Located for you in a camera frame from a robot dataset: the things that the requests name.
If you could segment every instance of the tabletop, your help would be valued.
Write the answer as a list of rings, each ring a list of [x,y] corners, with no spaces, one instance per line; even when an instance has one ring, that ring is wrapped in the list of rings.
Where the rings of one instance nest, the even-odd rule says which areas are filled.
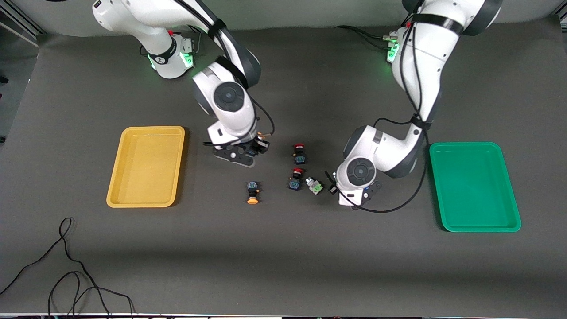
[[[129,295],[138,313],[567,317],[567,56],[557,17],[463,37],[443,71],[429,131],[431,142],[502,148],[522,219],[517,233],[444,230],[430,174],[414,201],[389,214],[352,211],[328,192],[288,190],[295,143],[305,144],[307,175],[328,185],[323,171],[340,164],[356,128],[382,116],[408,120],[411,106],[384,52],[347,30],[235,36],[262,64],[249,92],[277,126],[253,169],[216,159],[201,145],[214,119],[193,99],[190,74],[160,78],[133,37],[40,38],[0,151],[1,287],[71,216],[72,256],[98,285]],[[196,70],[218,53],[204,40]],[[120,134],[144,125],[180,125],[189,133],[176,203],[109,208]],[[269,122],[262,117],[259,126],[266,131]],[[402,203],[423,163],[420,156],[403,179],[380,174],[383,187],[368,207]],[[260,204],[246,203],[247,181],[261,183]],[[0,296],[1,313],[46,312],[57,279],[79,270],[62,249]],[[74,290],[72,280],[63,282],[56,308],[66,312]],[[111,312],[129,312],[124,299],[106,300]],[[103,312],[94,295],[81,310]]]

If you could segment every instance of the yellow tray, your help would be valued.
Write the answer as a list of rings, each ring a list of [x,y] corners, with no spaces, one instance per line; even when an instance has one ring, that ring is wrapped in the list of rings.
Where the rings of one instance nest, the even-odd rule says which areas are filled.
[[[185,130],[129,127],[122,132],[108,188],[112,208],[168,207],[175,200]]]

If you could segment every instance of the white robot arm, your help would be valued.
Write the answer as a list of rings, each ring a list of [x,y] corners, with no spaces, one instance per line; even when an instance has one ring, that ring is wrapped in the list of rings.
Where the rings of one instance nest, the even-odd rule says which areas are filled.
[[[256,132],[255,101],[246,91],[258,83],[260,64],[200,0],[97,0],[92,12],[104,28],[136,37],[164,78],[180,77],[193,66],[191,41],[165,28],[188,24],[208,34],[224,56],[193,82],[201,108],[218,119],[208,129],[213,154],[252,167],[254,156],[268,150],[269,143]]]
[[[362,205],[376,171],[391,178],[407,176],[433,122],[441,71],[459,36],[477,35],[492,24],[502,0],[404,0],[413,15],[408,25],[390,34],[397,36],[399,52],[392,63],[398,84],[415,106],[405,139],[399,140],[374,127],[356,129],[343,150],[343,163],[335,173],[341,192],[339,204]]]

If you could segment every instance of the black cable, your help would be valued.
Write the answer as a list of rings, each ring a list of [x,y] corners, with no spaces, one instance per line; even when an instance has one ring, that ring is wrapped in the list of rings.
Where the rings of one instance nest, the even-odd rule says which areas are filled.
[[[193,52],[193,54],[199,53],[199,50],[201,49],[201,38],[202,37],[203,37],[203,32],[199,32],[199,38],[197,39],[197,49],[195,50],[195,52]]]
[[[357,27],[341,25],[341,26],[336,26],[335,28],[352,30],[356,33],[361,33],[361,34],[363,34],[367,37],[371,37],[372,39],[382,40],[381,36],[373,35],[371,33],[364,31],[363,29],[360,29],[360,28],[357,28]]]
[[[67,227],[66,227],[65,230],[64,230],[64,229],[63,229],[63,226],[65,225],[66,222],[68,222],[68,225],[67,225]],[[16,275],[16,277],[14,277],[14,279],[6,286],[6,288],[4,288],[4,289],[2,290],[2,292],[0,292],[0,295],[4,294],[4,293],[19,279],[20,275],[21,275],[28,267],[33,266],[33,265],[39,263],[40,261],[42,261],[42,260],[53,250],[53,248],[54,248],[58,243],[60,243],[60,242],[62,241],[63,244],[64,244],[65,255],[67,256],[67,259],[69,259],[69,260],[71,260],[71,261],[73,261],[73,262],[79,263],[79,264],[81,265],[81,268],[82,268],[84,274],[88,277],[88,279],[90,280],[90,282],[91,282],[91,284],[92,284],[92,287],[89,287],[89,288],[87,288],[85,291],[83,291],[83,293],[81,294],[81,297],[84,295],[84,293],[85,293],[86,291],[91,290],[91,289],[96,289],[96,291],[97,291],[97,293],[98,293],[98,295],[99,295],[100,303],[101,303],[101,305],[103,306],[104,310],[106,311],[106,313],[107,313],[108,315],[110,315],[110,311],[108,310],[108,308],[107,308],[107,306],[106,306],[106,304],[105,304],[105,302],[104,302],[102,293],[101,293],[100,291],[107,291],[107,292],[110,292],[110,293],[112,293],[112,294],[114,294],[114,295],[125,297],[125,298],[128,299],[128,302],[129,302],[129,305],[130,305],[130,312],[131,312],[131,314],[132,314],[132,316],[133,316],[133,313],[134,313],[134,311],[135,311],[135,308],[134,308],[134,304],[133,304],[133,302],[132,302],[132,299],[131,299],[129,296],[124,295],[124,294],[121,294],[121,293],[118,293],[118,292],[115,292],[115,291],[112,291],[112,290],[107,289],[107,288],[103,288],[103,287],[98,286],[98,285],[96,284],[94,278],[93,278],[93,277],[91,276],[91,274],[87,271],[86,266],[84,265],[84,263],[81,262],[81,261],[79,261],[79,260],[77,260],[77,259],[74,259],[73,257],[71,257],[71,255],[70,255],[70,253],[69,253],[69,247],[67,246],[66,235],[69,233],[72,224],[73,224],[73,218],[72,218],[72,217],[66,217],[66,218],[64,218],[64,219],[61,221],[60,225],[59,225],[59,230],[58,230],[59,236],[60,236],[59,239],[56,240],[56,241],[49,247],[49,249],[48,249],[38,260],[36,260],[36,261],[34,261],[34,262],[32,262],[32,263],[30,263],[30,264],[28,264],[28,265],[25,265],[25,266],[19,271],[19,273]],[[51,300],[52,300],[52,298],[53,298],[53,292],[55,291],[55,289],[57,288],[57,286],[60,284],[60,282],[63,281],[67,276],[70,276],[70,275],[75,275],[75,278],[77,279],[77,292],[75,293],[75,298],[73,299],[73,306],[72,306],[71,309],[70,309],[70,312],[73,312],[73,313],[74,313],[74,311],[75,311],[75,306],[76,306],[78,300],[80,300],[80,298],[81,298],[81,297],[77,297],[78,292],[79,292],[79,290],[80,290],[80,282],[81,282],[78,275],[83,275],[83,273],[80,272],[80,271],[69,271],[68,273],[66,273],[65,275],[63,275],[63,277],[61,277],[61,278],[57,281],[57,283],[55,284],[55,286],[53,286],[53,288],[51,289],[51,292],[50,292],[50,294],[49,294],[49,297],[48,297],[48,313],[49,313],[49,314],[50,314],[50,312],[51,312],[50,302],[51,302]]]
[[[81,300],[81,298],[84,296],[85,293],[87,293],[88,291],[91,291],[92,289],[97,289],[95,286],[90,286],[88,288],[86,288],[82,294],[77,298],[77,296],[75,296],[75,300],[73,301],[73,306],[71,307],[72,309],[79,303],[79,301]],[[136,312],[136,308],[134,307],[134,302],[132,301],[132,298],[130,298],[127,295],[124,295],[122,293],[116,292],[116,291],[112,291],[110,289],[106,289],[103,287],[99,287],[98,289],[102,290],[102,291],[106,291],[109,293],[112,293],[113,295],[116,296],[121,296],[124,297],[128,300],[128,305],[130,306],[130,316],[133,318],[134,317],[134,312]]]
[[[405,26],[405,23],[410,20],[410,18],[417,13],[417,9],[423,5],[424,0],[418,0],[416,6],[413,7],[413,10],[408,12],[408,15],[405,17],[404,21],[400,24],[401,27]]]
[[[382,50],[389,50],[389,48],[383,47],[381,45],[375,44],[374,42],[370,41],[370,39],[368,39],[366,36],[368,37],[372,37],[373,39],[379,39],[381,40],[382,37],[380,36],[375,36],[372,35],[364,30],[361,30],[359,28],[355,28],[355,27],[351,27],[351,26],[337,26],[335,28],[341,28],[341,29],[347,29],[347,30],[352,30],[354,31],[357,35],[359,35],[364,41],[366,41],[368,44],[372,45],[374,48],[378,48],[378,49],[382,49]]]
[[[401,53],[400,53],[400,78],[401,78],[402,86],[404,87],[405,94],[406,94],[406,96],[408,97],[409,102],[411,103],[413,109],[417,112],[417,106],[416,106],[415,102],[413,101],[412,97],[409,95],[408,86],[407,86],[407,84],[405,83],[405,76],[404,76],[404,56],[405,56],[405,49],[408,47],[409,35],[410,35],[410,33],[412,32],[412,29],[413,29],[413,24],[411,24],[411,25],[409,26],[409,28],[406,30],[406,32],[408,32],[408,33],[407,33],[408,35],[405,37],[405,40],[404,40],[404,47],[401,49]]]
[[[421,77],[420,77],[420,72],[419,72],[419,70],[417,69],[416,27],[415,27],[415,26],[413,26],[413,36],[412,36],[412,38],[413,38],[413,44],[412,44],[412,51],[413,51],[413,67],[414,67],[415,70],[416,70],[417,85],[418,85],[418,87],[420,88],[420,105],[417,107],[416,113],[417,113],[417,117],[418,117],[421,121],[423,121],[424,119],[421,118],[421,114],[420,114],[420,111],[421,111],[421,104],[422,104],[422,102],[423,102],[423,94],[422,94],[423,92],[422,92],[422,89],[421,89]]]
[[[376,120],[376,122],[374,122],[374,125],[372,125],[372,127],[375,128],[375,127],[376,127],[376,124],[378,124],[378,122],[380,122],[380,121],[382,121],[382,120],[388,121],[388,122],[390,122],[390,123],[392,123],[392,124],[396,124],[396,125],[406,125],[406,124],[411,123],[411,121],[407,121],[407,122],[396,122],[396,121],[392,121],[391,119],[387,119],[387,118],[385,118],[385,117],[380,117],[378,120]]]
[[[20,278],[20,275],[24,272],[24,270],[26,270],[27,267],[33,266],[33,265],[39,263],[40,261],[42,261],[45,257],[47,257],[47,255],[51,252],[51,250],[53,250],[53,248],[54,248],[58,243],[60,243],[60,242],[63,240],[63,237],[64,237],[65,235],[67,235],[67,232],[68,232],[68,231],[69,231],[69,228],[67,228],[67,230],[65,231],[65,233],[64,233],[63,235],[61,235],[60,238],[59,238],[58,240],[56,240],[56,241],[51,245],[51,247],[49,247],[49,249],[45,252],[45,254],[43,254],[38,260],[36,260],[36,261],[34,261],[34,262],[30,263],[30,264],[25,265],[25,266],[20,270],[20,272],[16,275],[16,277],[14,277],[14,279],[6,286],[6,288],[4,288],[4,289],[2,290],[2,292],[0,292],[0,296],[2,296],[2,295],[8,290],[8,288],[10,288],[10,287],[16,282],[16,280],[18,280],[18,279]]]
[[[61,278],[59,278],[57,283],[55,283],[53,288],[51,288],[51,291],[49,292],[49,297],[47,298],[47,317],[48,318],[51,317],[51,301],[53,299],[53,293],[55,292],[55,289],[57,288],[57,286],[63,281],[63,279],[67,278],[67,276],[69,276],[69,275],[74,275],[75,278],[77,279],[77,291],[75,291],[75,298],[73,298],[73,301],[77,299],[77,296],[79,295],[79,290],[81,290],[81,279],[79,278],[79,275],[77,275],[77,274],[81,274],[81,272],[80,271],[69,271],[68,273],[63,275]],[[75,318],[75,303],[73,303],[73,306],[71,307],[71,309],[73,310],[73,318]]]
[[[201,30],[197,29],[194,26],[191,26],[189,24],[187,24],[187,26],[189,27],[189,29],[191,29],[191,31],[193,31],[193,33],[202,33]]]
[[[201,14],[199,14],[199,12],[197,12],[197,10],[192,8],[185,1],[183,1],[183,0],[174,0],[174,1],[178,5],[183,7],[185,10],[191,12],[191,14],[193,14],[202,24],[204,24],[207,29],[210,29],[213,26],[212,24],[209,23],[209,21],[207,19],[205,19]],[[218,42],[221,44],[222,52],[225,54],[226,58],[230,61],[230,56],[229,56],[228,50],[226,49],[226,46],[225,46],[224,42],[222,41],[221,36],[219,35],[220,33],[221,33],[221,31],[219,30],[217,32],[217,34],[215,34],[214,36],[217,38]]]
[[[100,293],[100,287],[96,284],[95,279],[91,276],[91,274],[88,272],[87,267],[85,267],[84,263],[82,261],[79,261],[77,259],[74,259],[73,257],[71,257],[71,255],[69,254],[69,248],[67,247],[67,240],[65,239],[65,236],[62,234],[61,232],[61,227],[63,226],[63,224],[65,223],[65,221],[68,220],[69,221],[69,226],[67,226],[67,230],[65,231],[65,234],[69,231],[69,229],[71,228],[71,225],[73,223],[73,219],[71,217],[67,217],[65,219],[63,219],[63,221],[61,222],[61,224],[59,225],[59,235],[61,236],[61,238],[63,238],[63,246],[65,248],[65,255],[67,256],[67,259],[69,259],[70,261],[76,262],[78,263],[81,268],[83,268],[83,272],[85,275],[87,275],[87,277],[90,279],[91,284],[93,286],[95,286],[97,289],[96,291],[99,294],[99,299],[100,299],[100,303],[102,304],[104,310],[107,313],[110,313],[110,311],[108,310],[106,304],[104,303],[104,299],[103,299],[103,295]]]
[[[270,124],[272,125],[272,131],[269,132],[268,134],[262,134],[262,136],[272,136],[274,135],[274,133],[276,132],[276,125],[274,124],[274,120],[272,120],[272,117],[270,116],[270,113],[268,113],[266,111],[266,109],[264,109],[264,107],[262,105],[260,105],[260,103],[258,103],[256,100],[254,100],[252,97],[250,97],[250,99],[252,100],[252,103],[254,103],[256,106],[258,106],[262,112],[264,114],[266,114],[266,117],[268,118],[268,120],[270,121]]]

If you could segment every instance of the green led light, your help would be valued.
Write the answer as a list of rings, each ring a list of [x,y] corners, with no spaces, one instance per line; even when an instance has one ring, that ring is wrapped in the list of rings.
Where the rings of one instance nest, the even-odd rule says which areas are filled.
[[[154,65],[154,62],[153,62],[153,60],[151,59],[151,57],[150,57],[150,55],[149,55],[149,54],[147,55],[147,59],[148,59],[148,60],[150,60],[150,63],[151,63],[151,68],[155,70],[155,65]]]
[[[179,56],[183,60],[183,64],[185,64],[186,68],[189,69],[193,67],[193,56],[191,54],[179,52]]]

